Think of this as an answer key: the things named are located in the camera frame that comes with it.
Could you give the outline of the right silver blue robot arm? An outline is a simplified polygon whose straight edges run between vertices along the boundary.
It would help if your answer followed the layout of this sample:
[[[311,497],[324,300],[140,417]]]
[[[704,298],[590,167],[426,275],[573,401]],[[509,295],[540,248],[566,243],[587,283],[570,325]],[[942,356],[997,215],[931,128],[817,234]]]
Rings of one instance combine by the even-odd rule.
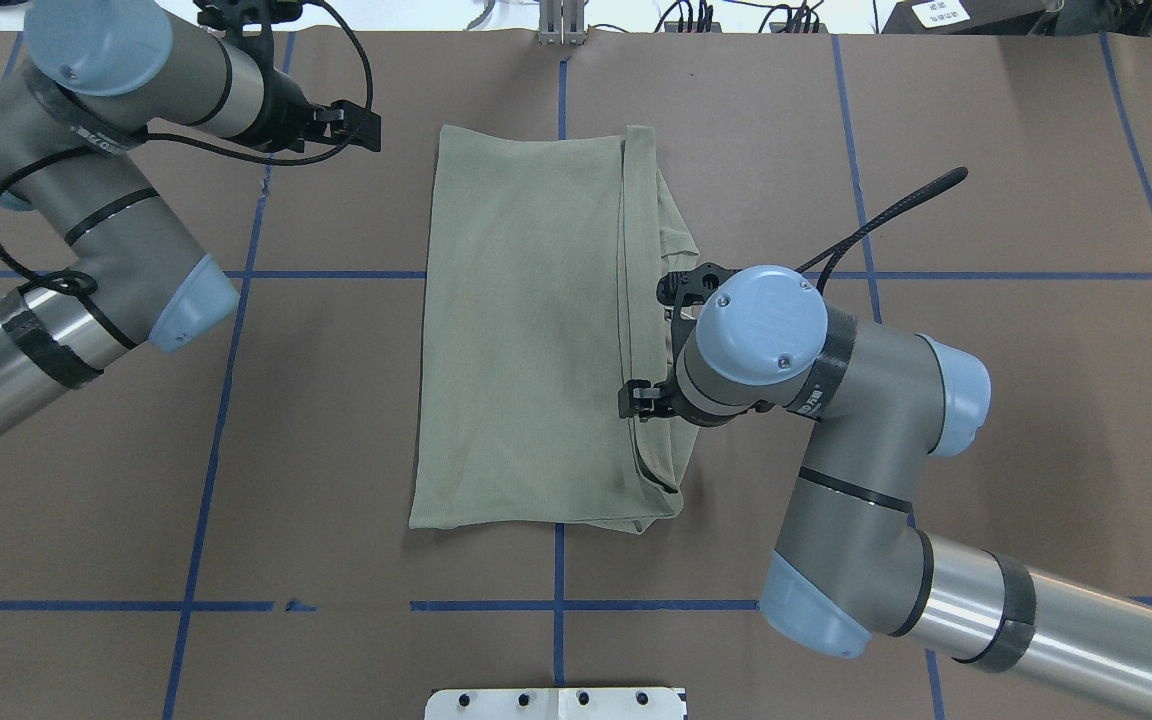
[[[1015,675],[1152,717],[1152,609],[914,524],[931,457],[986,423],[982,361],[925,334],[864,323],[823,283],[776,265],[667,272],[664,381],[631,379],[620,414],[721,427],[781,407],[812,420],[758,607],[776,632],[856,659],[909,638],[991,675]]]

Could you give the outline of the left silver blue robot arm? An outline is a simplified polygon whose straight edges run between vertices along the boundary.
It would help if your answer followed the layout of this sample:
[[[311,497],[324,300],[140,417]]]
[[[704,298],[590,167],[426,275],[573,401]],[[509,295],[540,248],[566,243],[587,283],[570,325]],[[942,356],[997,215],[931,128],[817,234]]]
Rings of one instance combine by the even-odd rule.
[[[132,151],[170,142],[264,167],[381,149],[374,76],[362,103],[306,100],[274,63],[302,1],[32,1],[26,59],[0,83],[0,435],[141,344],[174,353],[241,296]]]

